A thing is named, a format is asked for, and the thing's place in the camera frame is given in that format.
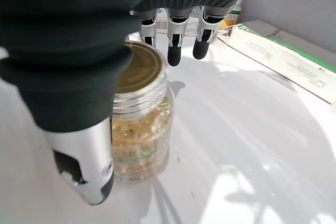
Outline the right robot hand dark glove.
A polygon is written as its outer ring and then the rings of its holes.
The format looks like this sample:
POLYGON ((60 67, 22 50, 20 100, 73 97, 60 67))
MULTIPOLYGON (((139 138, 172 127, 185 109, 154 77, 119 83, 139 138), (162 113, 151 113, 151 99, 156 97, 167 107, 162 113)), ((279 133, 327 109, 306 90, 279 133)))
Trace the right robot hand dark glove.
POLYGON ((202 8, 193 56, 208 45, 237 0, 1 0, 1 78, 18 87, 44 130, 59 173, 90 205, 113 185, 112 100, 132 53, 128 34, 152 34, 155 12, 166 8, 173 31, 168 61, 179 62, 182 21, 202 8))

